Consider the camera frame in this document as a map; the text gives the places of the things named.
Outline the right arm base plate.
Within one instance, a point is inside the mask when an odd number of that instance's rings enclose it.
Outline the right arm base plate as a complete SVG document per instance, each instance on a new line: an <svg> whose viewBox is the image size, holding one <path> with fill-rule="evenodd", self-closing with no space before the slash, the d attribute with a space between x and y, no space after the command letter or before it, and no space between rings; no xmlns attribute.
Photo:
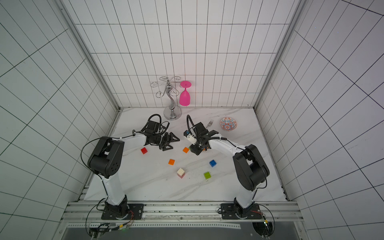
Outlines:
<svg viewBox="0 0 384 240"><path fill-rule="evenodd" d="M223 220L261 220L263 214L258 204L251 204L243 209L239 204L221 204L217 210Z"/></svg>

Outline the blue lego brick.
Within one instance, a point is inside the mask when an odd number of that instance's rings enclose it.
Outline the blue lego brick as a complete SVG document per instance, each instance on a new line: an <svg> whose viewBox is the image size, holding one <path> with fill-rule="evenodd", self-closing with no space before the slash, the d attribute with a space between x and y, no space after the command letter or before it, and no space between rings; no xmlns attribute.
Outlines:
<svg viewBox="0 0 384 240"><path fill-rule="evenodd" d="M209 162L209 164L210 164L210 166L211 166L212 168L215 167L215 166L217 165L217 163L216 163L215 160L211 160L211 161Z"/></svg>

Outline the small lime green lego brick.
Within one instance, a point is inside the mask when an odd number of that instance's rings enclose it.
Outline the small lime green lego brick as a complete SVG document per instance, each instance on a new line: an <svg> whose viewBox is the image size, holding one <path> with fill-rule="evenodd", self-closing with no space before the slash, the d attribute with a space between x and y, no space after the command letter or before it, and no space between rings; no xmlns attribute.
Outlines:
<svg viewBox="0 0 384 240"><path fill-rule="evenodd" d="M205 173L204 173L204 178L205 178L206 180L210 179L211 177L212 177L212 176L211 176L210 172L205 172Z"/></svg>

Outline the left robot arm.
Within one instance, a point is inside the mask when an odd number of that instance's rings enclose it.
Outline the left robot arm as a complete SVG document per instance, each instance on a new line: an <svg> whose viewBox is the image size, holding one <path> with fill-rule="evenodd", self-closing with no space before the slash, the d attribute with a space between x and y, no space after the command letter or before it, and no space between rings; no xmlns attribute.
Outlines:
<svg viewBox="0 0 384 240"><path fill-rule="evenodd" d="M99 138L87 165L95 175L101 178L106 192L103 220L136 218L135 211L128 204L118 174L123 152L125 149L130 150L146 145L157 146L162 151L171 150L173 149L171 143L179 142L180 139L172 132L168 133L167 130L168 128L163 127L161 123L147 121L140 131L133 130L130 136Z"/></svg>

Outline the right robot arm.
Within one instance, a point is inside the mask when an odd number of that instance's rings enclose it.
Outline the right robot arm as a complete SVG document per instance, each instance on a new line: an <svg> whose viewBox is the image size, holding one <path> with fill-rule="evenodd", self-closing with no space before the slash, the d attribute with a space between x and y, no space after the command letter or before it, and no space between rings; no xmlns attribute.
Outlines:
<svg viewBox="0 0 384 240"><path fill-rule="evenodd" d="M187 124L184 136L192 143L190 151L200 155L203 151L213 149L233 159L237 178L242 186L234 198L231 216L246 219L258 211L254 197L261 183L267 184L270 170L255 145L243 146L235 144L223 137L219 132L208 131L202 123L193 127Z"/></svg>

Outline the cream white lego brick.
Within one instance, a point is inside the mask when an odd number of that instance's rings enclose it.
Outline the cream white lego brick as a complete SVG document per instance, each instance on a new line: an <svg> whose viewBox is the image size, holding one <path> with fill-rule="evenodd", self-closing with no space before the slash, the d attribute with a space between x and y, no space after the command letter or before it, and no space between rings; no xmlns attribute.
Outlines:
<svg viewBox="0 0 384 240"><path fill-rule="evenodd" d="M186 173L185 170L183 170L182 168L178 169L177 171L177 175L183 175L185 173Z"/></svg>

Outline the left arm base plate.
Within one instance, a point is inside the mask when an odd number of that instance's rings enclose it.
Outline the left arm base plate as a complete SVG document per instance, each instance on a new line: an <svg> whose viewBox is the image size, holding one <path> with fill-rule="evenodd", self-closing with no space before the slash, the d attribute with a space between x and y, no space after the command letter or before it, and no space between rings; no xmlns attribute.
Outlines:
<svg viewBox="0 0 384 240"><path fill-rule="evenodd" d="M102 220L141 220L144 212L144 204L124 204L114 206L108 203L102 213Z"/></svg>

